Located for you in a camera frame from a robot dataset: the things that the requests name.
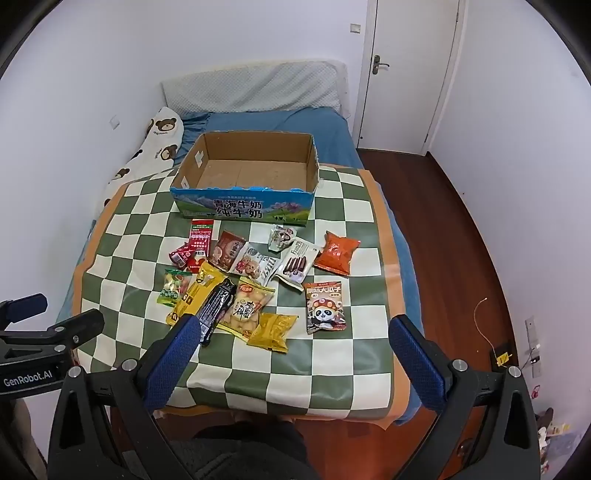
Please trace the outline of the yellow black chocolate bag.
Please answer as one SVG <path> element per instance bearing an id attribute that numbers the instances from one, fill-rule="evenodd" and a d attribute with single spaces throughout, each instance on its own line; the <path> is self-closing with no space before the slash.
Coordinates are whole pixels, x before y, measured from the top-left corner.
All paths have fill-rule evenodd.
<path id="1" fill-rule="evenodd" d="M 200 344 L 211 343 L 214 329 L 235 299 L 236 285 L 228 275 L 204 260 L 195 279 L 166 316 L 166 323 L 173 326 L 185 315 L 197 318 Z"/>

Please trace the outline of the green fruit candy packet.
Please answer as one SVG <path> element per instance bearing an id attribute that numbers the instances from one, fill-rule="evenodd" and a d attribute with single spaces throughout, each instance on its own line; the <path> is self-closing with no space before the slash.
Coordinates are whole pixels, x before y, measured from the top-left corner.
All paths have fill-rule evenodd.
<path id="1" fill-rule="evenodd" d="M 167 307 L 174 307 L 182 299 L 192 281 L 189 271 L 166 269 L 163 285 L 156 302 Z"/>

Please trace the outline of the yellow egg biscuit packet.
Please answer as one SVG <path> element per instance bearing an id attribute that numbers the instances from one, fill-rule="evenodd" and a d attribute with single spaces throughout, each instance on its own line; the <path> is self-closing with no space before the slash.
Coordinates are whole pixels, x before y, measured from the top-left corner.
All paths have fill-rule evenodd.
<path id="1" fill-rule="evenodd" d="M 274 296 L 273 288 L 261 286 L 246 277 L 240 277 L 235 301 L 228 308 L 217 327 L 247 342 L 257 325 L 263 307 Z"/>

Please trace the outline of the small yellow snack packet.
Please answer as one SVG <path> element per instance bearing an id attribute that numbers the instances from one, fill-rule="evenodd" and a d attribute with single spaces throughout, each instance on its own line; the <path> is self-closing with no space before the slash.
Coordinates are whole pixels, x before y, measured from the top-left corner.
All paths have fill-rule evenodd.
<path id="1" fill-rule="evenodd" d="M 261 313 L 259 325 L 250 335 L 247 344 L 276 353 L 287 354 L 287 333 L 296 321 L 297 315 Z"/>

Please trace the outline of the tall red snack packet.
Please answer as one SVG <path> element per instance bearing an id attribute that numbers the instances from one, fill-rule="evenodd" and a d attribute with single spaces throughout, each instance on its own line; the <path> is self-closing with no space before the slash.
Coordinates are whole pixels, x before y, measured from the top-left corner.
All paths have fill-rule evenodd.
<path id="1" fill-rule="evenodd" d="M 200 270 L 200 266 L 207 259 L 209 249 L 211 248 L 211 237 L 213 232 L 213 220 L 192 219 L 188 247 L 190 251 L 190 258 L 187 260 L 186 269 L 196 274 Z"/>

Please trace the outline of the white cookie snack packet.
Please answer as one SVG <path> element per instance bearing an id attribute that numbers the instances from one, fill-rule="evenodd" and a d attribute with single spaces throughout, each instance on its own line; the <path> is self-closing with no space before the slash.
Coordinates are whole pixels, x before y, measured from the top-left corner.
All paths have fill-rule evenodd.
<path id="1" fill-rule="evenodd" d="M 246 242 L 232 262 L 229 273 L 246 277 L 261 286 L 269 284 L 279 266 L 280 259 L 264 255 Z"/>

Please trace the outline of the orange chip packet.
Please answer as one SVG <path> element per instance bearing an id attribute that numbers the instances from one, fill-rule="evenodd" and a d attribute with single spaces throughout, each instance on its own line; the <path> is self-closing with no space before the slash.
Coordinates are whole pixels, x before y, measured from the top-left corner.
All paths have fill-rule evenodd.
<path id="1" fill-rule="evenodd" d="M 325 246 L 315 259 L 314 266 L 342 276 L 349 276 L 353 252 L 361 245 L 356 239 L 325 232 Z"/>

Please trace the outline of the white wafer stick packet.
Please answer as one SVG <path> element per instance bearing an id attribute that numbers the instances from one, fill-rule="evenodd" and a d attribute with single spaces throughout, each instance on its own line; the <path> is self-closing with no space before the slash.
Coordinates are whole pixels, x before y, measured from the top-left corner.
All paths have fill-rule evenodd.
<path id="1" fill-rule="evenodd" d="M 304 279 L 308 275 L 321 248 L 307 240 L 296 238 L 287 248 L 287 253 L 281 257 L 273 278 L 287 286 L 304 291 Z"/>

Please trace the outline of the small white jelly packet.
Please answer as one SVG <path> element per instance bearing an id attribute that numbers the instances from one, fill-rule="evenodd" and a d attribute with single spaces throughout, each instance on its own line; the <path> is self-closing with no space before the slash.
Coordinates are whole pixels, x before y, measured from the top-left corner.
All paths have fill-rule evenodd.
<path id="1" fill-rule="evenodd" d="M 280 253 L 287 247 L 293 244 L 297 237 L 297 231 L 294 228 L 281 225 L 273 225 L 270 229 L 269 241 L 267 241 L 267 248 L 270 252 Z"/>

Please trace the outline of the small red snack packet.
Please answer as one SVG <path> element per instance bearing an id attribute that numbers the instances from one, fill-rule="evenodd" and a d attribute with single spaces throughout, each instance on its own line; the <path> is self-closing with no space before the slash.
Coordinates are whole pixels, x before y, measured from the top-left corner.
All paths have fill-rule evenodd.
<path id="1" fill-rule="evenodd" d="M 184 269 L 192 256 L 193 251 L 187 244 L 183 244 L 168 254 L 170 261 L 179 269 Z"/>

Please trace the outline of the brown pastry snack packet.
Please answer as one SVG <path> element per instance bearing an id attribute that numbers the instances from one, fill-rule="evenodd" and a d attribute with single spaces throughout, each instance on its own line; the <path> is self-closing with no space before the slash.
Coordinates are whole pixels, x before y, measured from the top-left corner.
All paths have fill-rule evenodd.
<path id="1" fill-rule="evenodd" d="M 209 263 L 224 272 L 228 272 L 245 243 L 246 240 L 235 233 L 222 231 L 214 248 L 211 250 L 211 254 L 209 254 Z"/>

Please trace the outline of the open cardboard milk box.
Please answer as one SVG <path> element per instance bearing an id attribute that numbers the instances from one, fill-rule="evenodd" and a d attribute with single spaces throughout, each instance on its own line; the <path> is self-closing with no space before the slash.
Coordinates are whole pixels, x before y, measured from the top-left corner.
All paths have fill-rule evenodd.
<path id="1" fill-rule="evenodd" d="M 194 142 L 169 191 L 187 218 L 304 226 L 318 179 L 310 134 L 211 131 Z"/>

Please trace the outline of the blue bed sheet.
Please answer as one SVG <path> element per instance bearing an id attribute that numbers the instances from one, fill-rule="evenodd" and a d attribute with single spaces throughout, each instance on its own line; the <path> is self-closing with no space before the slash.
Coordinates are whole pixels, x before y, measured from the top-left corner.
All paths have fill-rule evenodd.
<path id="1" fill-rule="evenodd" d="M 188 120 L 183 144 L 221 131 L 293 133 L 315 142 L 320 185 L 304 240 L 322 244 L 325 233 L 359 241 L 351 272 L 342 277 L 346 328 L 307 330 L 304 292 L 274 280 L 266 312 L 294 316 L 287 351 L 247 345 L 228 331 L 195 351 L 168 402 L 175 414 L 206 407 L 242 408 L 311 419 L 366 421 L 381 427 L 408 422 L 420 401 L 388 343 L 391 316 L 419 321 L 418 286 L 408 244 L 381 187 L 363 168 L 345 121 L 329 109 L 207 115 Z M 170 192 L 174 171 L 121 185 L 97 219 L 73 277 L 67 310 L 99 310 L 102 333 L 83 344 L 80 363 L 108 371 L 138 358 L 169 327 L 158 302 L 169 255 L 187 240 L 190 221 Z"/>

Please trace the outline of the white door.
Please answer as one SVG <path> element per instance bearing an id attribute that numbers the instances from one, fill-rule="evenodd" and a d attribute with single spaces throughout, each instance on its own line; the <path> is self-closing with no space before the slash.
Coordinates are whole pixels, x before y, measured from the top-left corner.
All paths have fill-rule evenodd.
<path id="1" fill-rule="evenodd" d="M 377 1 L 359 146 L 422 154 L 453 70 L 464 1 Z M 372 74 L 379 54 L 390 68 Z"/>

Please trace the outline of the white wall socket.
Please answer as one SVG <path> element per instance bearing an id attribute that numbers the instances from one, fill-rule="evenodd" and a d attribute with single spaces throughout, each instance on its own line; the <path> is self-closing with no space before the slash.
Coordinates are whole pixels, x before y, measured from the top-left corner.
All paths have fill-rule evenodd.
<path id="1" fill-rule="evenodd" d="M 542 375 L 541 371 L 541 355 L 535 318 L 530 317 L 525 321 L 527 340 L 528 340 L 528 354 L 524 367 L 529 368 L 533 378 L 538 378 Z"/>

